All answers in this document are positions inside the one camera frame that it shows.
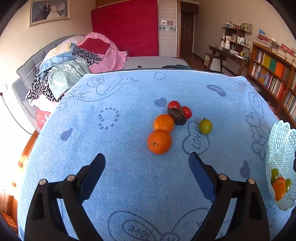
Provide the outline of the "orange persimmon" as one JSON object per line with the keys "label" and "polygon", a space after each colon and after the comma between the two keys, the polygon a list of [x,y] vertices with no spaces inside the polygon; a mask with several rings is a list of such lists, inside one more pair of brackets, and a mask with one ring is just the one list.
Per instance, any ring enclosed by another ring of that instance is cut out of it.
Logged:
{"label": "orange persimmon", "polygon": [[276,180],[273,183],[273,190],[275,193],[275,200],[280,201],[285,195],[285,191],[286,191],[285,182],[281,179]]}

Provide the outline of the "yellow green tomato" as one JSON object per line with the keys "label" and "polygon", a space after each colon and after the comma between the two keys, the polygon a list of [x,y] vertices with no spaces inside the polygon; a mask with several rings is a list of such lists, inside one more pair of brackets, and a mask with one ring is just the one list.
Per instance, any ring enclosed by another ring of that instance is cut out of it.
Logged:
{"label": "yellow green tomato", "polygon": [[208,135],[213,128],[213,124],[209,119],[204,118],[202,121],[199,123],[199,131],[203,135]]}

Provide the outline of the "orange with stem mark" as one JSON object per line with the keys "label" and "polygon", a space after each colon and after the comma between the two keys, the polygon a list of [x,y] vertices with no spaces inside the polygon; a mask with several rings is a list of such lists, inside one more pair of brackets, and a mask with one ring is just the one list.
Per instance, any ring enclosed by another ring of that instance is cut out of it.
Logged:
{"label": "orange with stem mark", "polygon": [[171,148],[172,140],[168,132],[163,130],[155,130],[151,132],[147,139],[148,149],[156,154],[165,154]]}

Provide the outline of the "light green lattice basket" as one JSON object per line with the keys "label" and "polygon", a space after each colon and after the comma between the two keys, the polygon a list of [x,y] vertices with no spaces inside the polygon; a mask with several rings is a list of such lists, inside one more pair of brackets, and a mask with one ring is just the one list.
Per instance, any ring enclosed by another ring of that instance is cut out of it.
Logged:
{"label": "light green lattice basket", "polygon": [[[270,131],[265,157],[265,172],[269,193],[276,205],[282,211],[287,211],[295,206],[295,129],[289,123],[279,121]],[[278,175],[291,180],[289,190],[283,198],[276,201],[275,191],[272,187],[272,169],[278,170]]]}

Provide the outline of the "dark avocado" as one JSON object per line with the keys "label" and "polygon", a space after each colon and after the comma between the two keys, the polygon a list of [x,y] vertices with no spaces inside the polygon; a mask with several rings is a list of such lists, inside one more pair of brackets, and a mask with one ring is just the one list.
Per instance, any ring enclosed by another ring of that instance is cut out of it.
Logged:
{"label": "dark avocado", "polygon": [[178,108],[168,108],[167,113],[174,119],[176,125],[183,126],[186,124],[187,119],[182,110]]}

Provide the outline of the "red cherry tomato right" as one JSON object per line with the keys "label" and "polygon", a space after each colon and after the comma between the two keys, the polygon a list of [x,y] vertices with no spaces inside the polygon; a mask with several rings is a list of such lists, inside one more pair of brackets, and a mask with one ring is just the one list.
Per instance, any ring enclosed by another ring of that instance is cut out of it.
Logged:
{"label": "red cherry tomato right", "polygon": [[181,108],[181,110],[182,110],[182,112],[183,112],[186,119],[189,119],[189,118],[192,117],[192,111],[191,111],[191,109],[189,107],[183,106]]}

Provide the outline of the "red cherry tomato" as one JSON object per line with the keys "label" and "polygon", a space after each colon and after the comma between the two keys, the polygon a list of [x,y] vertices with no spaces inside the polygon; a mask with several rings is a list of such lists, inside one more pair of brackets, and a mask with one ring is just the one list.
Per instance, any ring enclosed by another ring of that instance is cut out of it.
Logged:
{"label": "red cherry tomato", "polygon": [[191,111],[191,109],[189,107],[183,106],[181,108],[181,110],[182,110],[182,112],[183,112],[186,119],[189,119],[189,118],[192,117],[192,111]]}
{"label": "red cherry tomato", "polygon": [[180,109],[181,105],[178,101],[173,100],[168,103],[168,109],[172,109],[172,108]]}

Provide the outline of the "small orange middle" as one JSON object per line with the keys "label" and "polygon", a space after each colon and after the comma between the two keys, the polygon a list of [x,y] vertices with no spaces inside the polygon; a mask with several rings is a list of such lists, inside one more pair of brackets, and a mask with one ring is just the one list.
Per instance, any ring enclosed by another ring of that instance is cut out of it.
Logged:
{"label": "small orange middle", "polygon": [[169,114],[161,114],[154,119],[153,129],[170,133],[175,126],[174,119]]}

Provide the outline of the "leopard print cloth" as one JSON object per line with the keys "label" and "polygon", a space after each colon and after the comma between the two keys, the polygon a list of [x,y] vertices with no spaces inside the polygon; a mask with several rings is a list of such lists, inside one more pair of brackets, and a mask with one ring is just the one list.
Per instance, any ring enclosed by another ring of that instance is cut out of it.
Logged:
{"label": "leopard print cloth", "polygon": [[75,44],[71,44],[69,51],[60,53],[56,56],[51,55],[41,63],[40,68],[37,70],[37,74],[32,81],[29,92],[26,95],[26,99],[33,101],[38,99],[41,95],[44,95],[50,101],[59,102],[66,92],[58,100],[55,99],[49,88],[49,71],[52,67],[58,64],[74,59],[81,60],[88,68],[90,65],[98,63],[101,60],[97,54],[79,48]]}

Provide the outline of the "blue patterned towel cloth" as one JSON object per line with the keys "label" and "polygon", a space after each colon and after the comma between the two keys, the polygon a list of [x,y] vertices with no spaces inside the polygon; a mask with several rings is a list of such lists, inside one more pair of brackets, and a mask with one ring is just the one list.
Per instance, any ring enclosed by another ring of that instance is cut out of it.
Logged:
{"label": "blue patterned towel cloth", "polygon": [[[173,100],[189,107],[192,117],[175,124],[171,148],[156,155],[147,139]],[[204,118],[213,124],[208,135],[199,131]],[[50,115],[31,151],[18,234],[25,237],[41,179],[62,181],[103,154],[104,172],[83,207],[104,240],[190,240],[212,204],[188,165],[196,152],[218,173],[256,181],[275,237],[291,215],[277,207],[266,181],[264,158],[276,122],[244,77],[160,69],[86,75]]]}

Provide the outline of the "green floral quilt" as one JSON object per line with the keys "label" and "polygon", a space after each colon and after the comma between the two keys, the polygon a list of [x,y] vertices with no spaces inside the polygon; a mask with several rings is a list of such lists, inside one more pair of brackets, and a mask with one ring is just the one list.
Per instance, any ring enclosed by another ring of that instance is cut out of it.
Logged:
{"label": "green floral quilt", "polygon": [[66,91],[71,89],[90,70],[81,60],[70,60],[52,67],[48,75],[49,88],[59,99]]}

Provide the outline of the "dark wooden desk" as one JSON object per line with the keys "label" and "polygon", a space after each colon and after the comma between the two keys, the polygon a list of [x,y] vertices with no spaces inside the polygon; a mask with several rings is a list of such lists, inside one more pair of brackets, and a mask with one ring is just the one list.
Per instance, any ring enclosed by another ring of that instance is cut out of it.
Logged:
{"label": "dark wooden desk", "polygon": [[[242,75],[242,72],[245,68],[248,68],[249,62],[245,59],[241,59],[233,54],[230,53],[229,50],[225,50],[221,47],[216,47],[216,46],[208,46],[209,49],[212,51],[212,54],[210,55],[210,60],[208,62],[208,65],[206,65],[205,70],[210,71],[210,67],[213,63],[213,59],[216,57],[216,53],[219,54],[219,60],[220,60],[220,72],[223,72],[223,69],[227,70],[229,73],[231,73],[234,76],[239,76]],[[239,65],[239,69],[236,73],[234,73],[232,70],[230,70],[228,67],[226,67],[223,64],[223,60],[230,59],[234,61],[236,64]]]}

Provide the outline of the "small wooden desk shelf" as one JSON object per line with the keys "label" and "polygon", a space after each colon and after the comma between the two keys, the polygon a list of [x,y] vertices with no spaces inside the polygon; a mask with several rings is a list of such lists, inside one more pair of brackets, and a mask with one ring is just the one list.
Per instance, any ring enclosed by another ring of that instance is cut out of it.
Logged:
{"label": "small wooden desk shelf", "polygon": [[231,24],[225,23],[222,27],[225,31],[221,40],[224,42],[228,41],[230,44],[230,49],[236,52],[244,52],[250,49],[252,35],[252,24]]}

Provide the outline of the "dark wooden door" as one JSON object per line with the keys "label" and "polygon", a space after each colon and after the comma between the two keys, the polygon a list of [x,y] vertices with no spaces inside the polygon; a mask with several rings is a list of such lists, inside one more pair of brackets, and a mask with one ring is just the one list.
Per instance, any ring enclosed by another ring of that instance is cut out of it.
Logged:
{"label": "dark wooden door", "polygon": [[180,57],[190,56],[193,51],[195,16],[199,13],[199,4],[179,1],[179,40]]}

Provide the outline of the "white wardrobe panel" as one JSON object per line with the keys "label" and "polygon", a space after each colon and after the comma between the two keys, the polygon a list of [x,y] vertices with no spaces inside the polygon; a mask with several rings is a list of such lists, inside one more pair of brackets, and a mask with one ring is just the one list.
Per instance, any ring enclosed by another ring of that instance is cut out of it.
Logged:
{"label": "white wardrobe panel", "polygon": [[159,56],[177,57],[177,1],[158,1]]}

